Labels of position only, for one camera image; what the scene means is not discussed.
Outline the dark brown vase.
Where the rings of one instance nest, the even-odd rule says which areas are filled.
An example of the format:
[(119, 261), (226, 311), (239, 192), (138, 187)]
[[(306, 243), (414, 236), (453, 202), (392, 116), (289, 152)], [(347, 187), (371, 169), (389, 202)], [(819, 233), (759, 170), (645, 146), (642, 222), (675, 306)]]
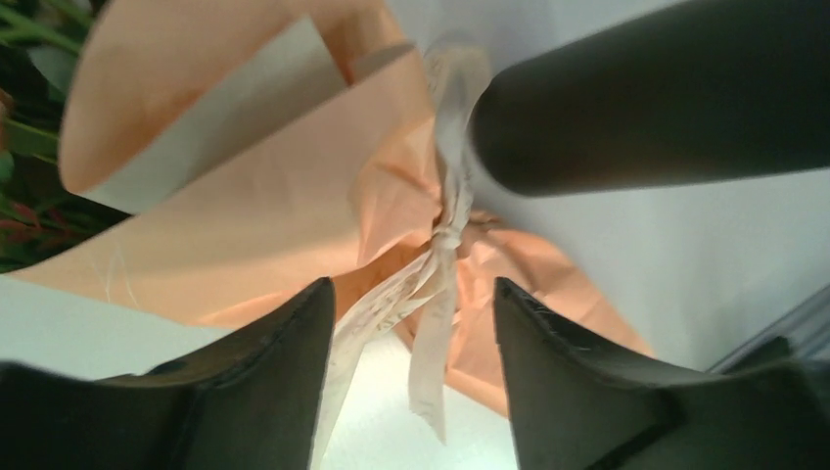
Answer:
[(685, 1), (497, 74), (472, 140), (540, 197), (829, 165), (829, 5)]

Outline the cream ribbon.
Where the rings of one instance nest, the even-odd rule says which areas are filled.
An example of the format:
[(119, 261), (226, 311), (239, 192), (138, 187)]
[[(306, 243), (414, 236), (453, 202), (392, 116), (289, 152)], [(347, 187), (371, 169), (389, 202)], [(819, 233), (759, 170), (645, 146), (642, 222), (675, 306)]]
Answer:
[(360, 298), (334, 329), (309, 463), (312, 469), (323, 462), (366, 344), (415, 311), (421, 319), (411, 348), (409, 408), (440, 441), (446, 439), (443, 385), (458, 299), (456, 250), (474, 201), (470, 184), (474, 152), (467, 131), (458, 134), (459, 161), (445, 167), (443, 211), (429, 248)]

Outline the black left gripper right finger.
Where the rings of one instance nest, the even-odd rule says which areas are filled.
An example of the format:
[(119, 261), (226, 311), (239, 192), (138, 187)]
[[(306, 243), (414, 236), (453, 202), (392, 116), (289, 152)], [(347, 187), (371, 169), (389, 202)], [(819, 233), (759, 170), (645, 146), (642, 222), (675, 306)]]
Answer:
[(620, 346), (495, 283), (523, 469), (825, 469), (829, 293), (700, 372)]

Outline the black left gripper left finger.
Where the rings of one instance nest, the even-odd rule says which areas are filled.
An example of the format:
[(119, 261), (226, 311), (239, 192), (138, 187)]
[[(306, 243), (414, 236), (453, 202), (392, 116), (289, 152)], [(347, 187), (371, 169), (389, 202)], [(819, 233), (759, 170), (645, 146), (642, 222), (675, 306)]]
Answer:
[(1, 366), (5, 469), (305, 469), (335, 320), (321, 278), (143, 375)]

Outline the orange wrapping paper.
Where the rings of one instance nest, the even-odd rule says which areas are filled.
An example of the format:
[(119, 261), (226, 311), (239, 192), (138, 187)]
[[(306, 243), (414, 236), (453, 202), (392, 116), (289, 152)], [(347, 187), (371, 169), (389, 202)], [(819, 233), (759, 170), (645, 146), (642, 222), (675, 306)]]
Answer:
[[(127, 213), (13, 277), (181, 323), (240, 327), (328, 277), (336, 321), (430, 246), (486, 51), (422, 53), (381, 1), (112, 1), (75, 73), (59, 170)], [(444, 384), (507, 410), (493, 283), (638, 353), (559, 249), (474, 201)]]

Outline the pink white flower bouquet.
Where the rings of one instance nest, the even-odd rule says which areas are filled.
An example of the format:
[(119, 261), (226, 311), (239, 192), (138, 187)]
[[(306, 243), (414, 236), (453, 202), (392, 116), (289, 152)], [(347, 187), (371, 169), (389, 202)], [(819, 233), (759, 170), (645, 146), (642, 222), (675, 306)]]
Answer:
[(58, 172), (60, 130), (81, 47), (102, 1), (1, 4), (1, 271), (59, 255), (125, 220), (75, 196)]

